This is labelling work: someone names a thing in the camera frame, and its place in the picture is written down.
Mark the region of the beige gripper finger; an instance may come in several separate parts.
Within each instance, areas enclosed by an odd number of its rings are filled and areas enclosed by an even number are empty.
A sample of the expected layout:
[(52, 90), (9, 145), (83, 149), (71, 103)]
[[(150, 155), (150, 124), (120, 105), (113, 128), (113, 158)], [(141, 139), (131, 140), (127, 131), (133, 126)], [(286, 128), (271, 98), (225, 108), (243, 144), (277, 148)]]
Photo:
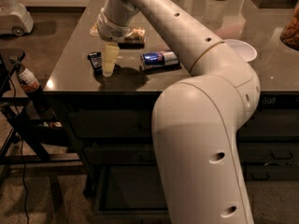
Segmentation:
[(114, 71), (115, 62), (118, 59), (120, 48), (116, 42), (106, 42), (103, 58), (103, 76), (111, 77)]

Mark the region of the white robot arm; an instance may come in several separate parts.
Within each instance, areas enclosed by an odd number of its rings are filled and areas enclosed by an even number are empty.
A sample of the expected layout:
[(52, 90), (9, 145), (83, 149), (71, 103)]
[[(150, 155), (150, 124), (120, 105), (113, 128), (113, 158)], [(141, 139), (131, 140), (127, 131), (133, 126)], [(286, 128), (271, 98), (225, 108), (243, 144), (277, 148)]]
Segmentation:
[(99, 36), (120, 41), (142, 13), (189, 77), (157, 99), (151, 133), (172, 224), (254, 224), (236, 133), (259, 103), (253, 68), (170, 0), (106, 0)]

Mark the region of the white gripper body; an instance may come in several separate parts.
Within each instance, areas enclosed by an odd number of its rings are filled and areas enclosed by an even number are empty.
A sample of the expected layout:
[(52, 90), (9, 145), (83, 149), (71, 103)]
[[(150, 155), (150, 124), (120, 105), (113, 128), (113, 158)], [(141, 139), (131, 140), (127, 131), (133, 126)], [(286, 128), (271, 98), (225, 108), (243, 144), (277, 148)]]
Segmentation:
[(101, 9), (96, 22), (90, 29), (90, 34), (99, 36), (104, 41), (121, 42), (128, 34), (129, 28), (127, 26), (119, 26), (110, 21)]

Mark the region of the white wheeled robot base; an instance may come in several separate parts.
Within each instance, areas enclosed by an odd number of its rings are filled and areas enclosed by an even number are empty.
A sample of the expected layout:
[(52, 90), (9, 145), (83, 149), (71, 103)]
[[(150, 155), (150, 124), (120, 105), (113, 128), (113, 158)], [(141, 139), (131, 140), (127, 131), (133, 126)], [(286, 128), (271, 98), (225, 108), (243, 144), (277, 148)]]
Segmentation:
[(0, 0), (0, 35), (23, 36), (30, 34), (34, 21), (18, 0)]

